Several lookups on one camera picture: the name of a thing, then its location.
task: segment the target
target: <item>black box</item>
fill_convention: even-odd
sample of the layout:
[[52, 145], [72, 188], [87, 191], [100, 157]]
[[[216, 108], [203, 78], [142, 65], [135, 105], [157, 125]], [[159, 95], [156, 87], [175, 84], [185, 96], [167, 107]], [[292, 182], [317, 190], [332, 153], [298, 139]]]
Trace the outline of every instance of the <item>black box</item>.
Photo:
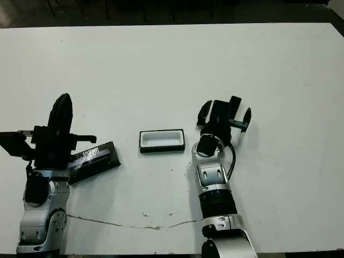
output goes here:
[[73, 158], [74, 162], [69, 164], [69, 184], [77, 183], [120, 165], [112, 141], [74, 154]]

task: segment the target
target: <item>crack on table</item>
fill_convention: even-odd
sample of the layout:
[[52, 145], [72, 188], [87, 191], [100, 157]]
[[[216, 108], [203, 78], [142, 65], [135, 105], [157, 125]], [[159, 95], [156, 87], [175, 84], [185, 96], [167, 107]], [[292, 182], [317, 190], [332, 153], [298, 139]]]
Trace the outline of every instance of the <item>crack on table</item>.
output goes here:
[[111, 223], [111, 222], [106, 222], [106, 221], [102, 221], [102, 220], [97, 220], [97, 219], [88, 219], [88, 218], [83, 218], [81, 216], [74, 216], [74, 215], [70, 215], [67, 214], [68, 217], [70, 218], [74, 218], [74, 219], [80, 219], [80, 220], [85, 220], [85, 221], [90, 221], [90, 222], [95, 222], [95, 223], [102, 223], [102, 224], [107, 224], [107, 225], [111, 225], [111, 226], [115, 226], [115, 227], [129, 227], [129, 228], [139, 228], [139, 229], [145, 229], [145, 230], [160, 230], [162, 228], [173, 228], [173, 227], [177, 227], [183, 224], [187, 224], [187, 223], [194, 223], [197, 222], [198, 220], [187, 220], [184, 222], [180, 222], [171, 226], [147, 226], [147, 227], [140, 227], [140, 226], [129, 226], [129, 225], [122, 225], [122, 224], [117, 224], [117, 223]]

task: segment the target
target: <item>black cable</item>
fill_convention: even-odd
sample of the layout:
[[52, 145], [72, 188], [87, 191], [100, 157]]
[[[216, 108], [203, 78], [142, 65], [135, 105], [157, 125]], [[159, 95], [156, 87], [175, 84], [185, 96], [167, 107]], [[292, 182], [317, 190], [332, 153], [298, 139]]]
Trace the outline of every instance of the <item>black cable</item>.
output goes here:
[[232, 157], [232, 163], [231, 163], [230, 169], [228, 170], [228, 173], [227, 173], [228, 180], [230, 180], [230, 178], [232, 176], [234, 166], [235, 166], [235, 160], [237, 159], [237, 156], [235, 155], [235, 149], [231, 143], [229, 144], [229, 147], [230, 147], [230, 150], [232, 151], [233, 157]]

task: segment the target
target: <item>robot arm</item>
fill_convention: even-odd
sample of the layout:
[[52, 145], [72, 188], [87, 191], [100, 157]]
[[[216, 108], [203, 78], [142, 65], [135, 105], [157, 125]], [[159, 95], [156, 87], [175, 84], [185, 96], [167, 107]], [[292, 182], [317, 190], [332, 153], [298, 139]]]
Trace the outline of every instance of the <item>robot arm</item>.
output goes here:
[[[17, 255], [58, 257], [66, 228], [71, 151], [78, 141], [96, 142], [92, 135], [69, 133], [73, 117], [68, 94], [61, 95], [50, 112], [47, 126], [32, 131], [2, 132], [0, 145], [11, 155], [29, 161], [23, 197], [24, 215], [20, 222]], [[31, 137], [32, 149], [26, 142]]]
[[230, 190], [229, 179], [234, 164], [229, 173], [226, 173], [219, 159], [225, 147], [233, 148], [230, 143], [231, 126], [245, 132], [249, 125], [250, 109], [247, 110], [243, 122], [234, 120], [240, 101], [241, 99], [235, 96], [229, 103], [214, 101], [207, 124], [205, 118], [211, 102], [207, 102], [198, 115], [197, 125], [203, 129], [200, 141], [192, 148], [192, 163], [196, 168], [203, 214], [202, 233], [208, 238], [202, 246], [202, 258], [257, 258]]

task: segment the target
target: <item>table surface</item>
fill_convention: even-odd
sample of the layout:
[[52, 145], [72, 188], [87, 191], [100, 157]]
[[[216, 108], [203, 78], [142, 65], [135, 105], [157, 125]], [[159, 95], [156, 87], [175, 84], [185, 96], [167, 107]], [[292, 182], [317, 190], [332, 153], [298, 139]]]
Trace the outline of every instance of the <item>table surface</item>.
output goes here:
[[[231, 187], [257, 252], [344, 248], [344, 40], [332, 25], [6, 29], [0, 56], [1, 131], [46, 125], [68, 92], [71, 131], [113, 141], [122, 162], [72, 187], [62, 253], [199, 253], [195, 123], [231, 95], [237, 118], [252, 108], [247, 133], [233, 130]], [[184, 153], [139, 153], [139, 131], [172, 128]], [[0, 164], [0, 252], [14, 253], [26, 163], [0, 149]]]

